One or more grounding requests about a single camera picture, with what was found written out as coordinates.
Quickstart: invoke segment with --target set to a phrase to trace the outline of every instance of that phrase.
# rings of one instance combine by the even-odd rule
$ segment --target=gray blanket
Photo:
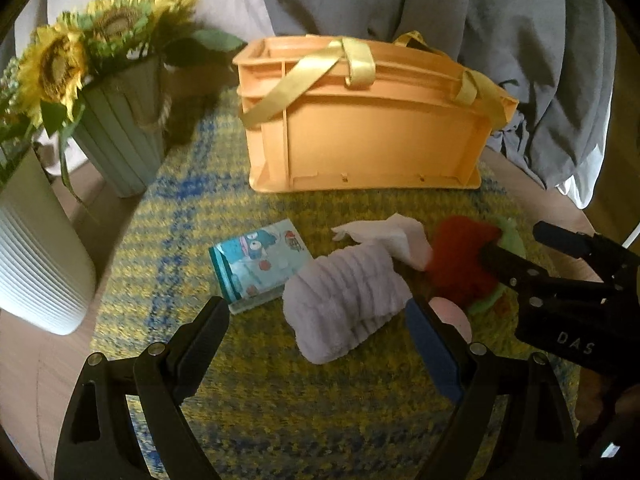
[[[603,0],[265,0],[276,34],[391,41],[419,30],[520,100],[489,147],[545,187],[564,182],[606,129],[616,53]]]

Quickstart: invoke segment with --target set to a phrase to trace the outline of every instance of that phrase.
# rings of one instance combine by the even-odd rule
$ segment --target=black clamp
[[[204,377],[229,324],[222,298],[211,298],[168,343],[138,357],[91,354],[80,372],[58,442],[56,480],[149,480],[126,397],[138,396],[154,445],[172,480],[219,480],[180,410]]]
[[[640,358],[640,258],[601,235],[572,233],[546,222],[533,229],[540,243],[582,258],[602,280],[554,278],[546,269],[488,244],[482,266],[518,293],[516,337],[609,376],[637,371]]]
[[[424,300],[409,300],[406,322],[439,392],[456,403],[449,425],[418,480],[462,480],[471,469],[498,396],[508,396],[500,435],[484,480],[577,480],[578,448],[551,364],[498,357],[466,344]]]

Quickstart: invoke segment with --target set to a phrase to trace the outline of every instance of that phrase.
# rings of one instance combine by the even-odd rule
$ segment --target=metal screw
[[[471,350],[471,353],[474,355],[486,354],[486,346],[484,346],[482,343],[471,343],[469,345],[469,350]]]
[[[160,355],[164,352],[164,343],[151,343],[146,351],[149,352],[149,355]]]
[[[533,360],[537,362],[539,365],[546,365],[545,356],[540,352],[536,352],[535,354],[533,354]]]
[[[88,363],[89,366],[95,366],[97,365],[100,361],[102,361],[102,355],[98,354],[98,352],[96,352],[95,354],[91,354],[87,359],[86,362]]]

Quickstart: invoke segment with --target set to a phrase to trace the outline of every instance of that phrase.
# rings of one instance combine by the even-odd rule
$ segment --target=red cloth
[[[426,268],[436,295],[466,309],[491,294],[498,280],[481,267],[478,253],[501,236],[500,228],[466,216],[443,220],[431,243],[433,259]]]

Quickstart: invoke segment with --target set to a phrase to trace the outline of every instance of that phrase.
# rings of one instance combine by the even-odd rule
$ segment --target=artificial sunflower
[[[153,19],[158,22],[161,18],[168,25],[178,27],[191,23],[195,6],[199,0],[151,0],[154,3]]]
[[[74,119],[74,102],[88,70],[81,37],[81,31],[57,22],[37,28],[25,49],[17,73],[17,106],[34,126],[42,124],[40,101],[64,105],[69,119]]]
[[[93,0],[86,13],[78,16],[79,27],[87,34],[94,59],[125,57],[150,36],[150,0]]]

